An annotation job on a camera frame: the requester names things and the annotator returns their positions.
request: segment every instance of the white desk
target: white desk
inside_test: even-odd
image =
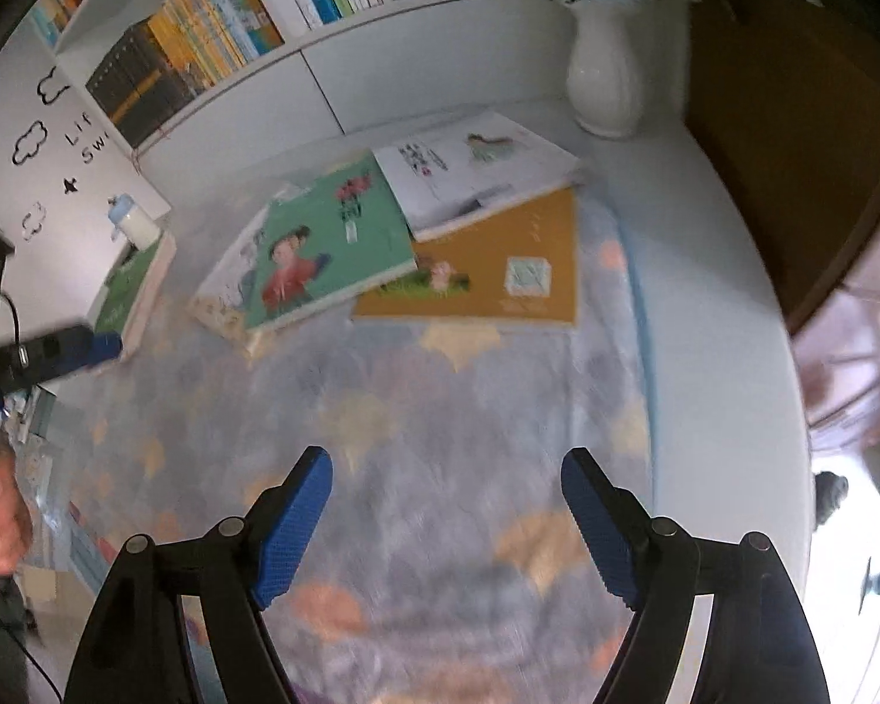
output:
[[[635,140],[611,143],[579,129],[561,101],[496,108],[589,158],[628,234],[647,320],[654,512],[698,537],[765,532],[803,593],[814,493],[798,380],[770,282],[708,159],[671,112],[648,120]],[[312,143],[200,195],[220,198],[230,182],[238,192],[266,192],[282,175],[427,124],[400,121]],[[709,599],[697,607],[675,704],[689,700],[704,649]]]

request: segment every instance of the blue gripper pad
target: blue gripper pad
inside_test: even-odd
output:
[[[614,521],[614,515],[620,516],[615,510],[619,491],[583,448],[572,449],[564,456],[560,486],[606,590],[625,601],[631,611],[639,610],[642,596],[634,554]]]
[[[251,588],[261,611],[290,589],[332,492],[332,459],[307,448],[279,487],[265,490],[246,518],[259,540],[257,580]]]

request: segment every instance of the human hand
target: human hand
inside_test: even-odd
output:
[[[16,459],[0,449],[0,576],[16,571],[33,544],[33,522],[16,487]]]

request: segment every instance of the metal screw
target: metal screw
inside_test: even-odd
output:
[[[678,531],[678,525],[669,518],[659,516],[657,519],[652,519],[652,531],[662,537],[671,537]]]
[[[770,543],[770,539],[767,538],[762,532],[750,532],[747,537],[750,539],[750,544],[756,548],[756,550],[761,550],[764,553],[772,547],[772,543]]]
[[[222,537],[235,537],[245,528],[245,520],[237,516],[230,516],[218,525],[218,533]]]
[[[147,539],[143,535],[134,535],[127,541],[127,552],[138,554],[146,550]]]

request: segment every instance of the white vase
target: white vase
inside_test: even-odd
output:
[[[645,110],[645,78],[626,27],[627,10],[583,0],[570,9],[577,16],[577,40],[567,96],[577,124],[601,138],[628,138]]]

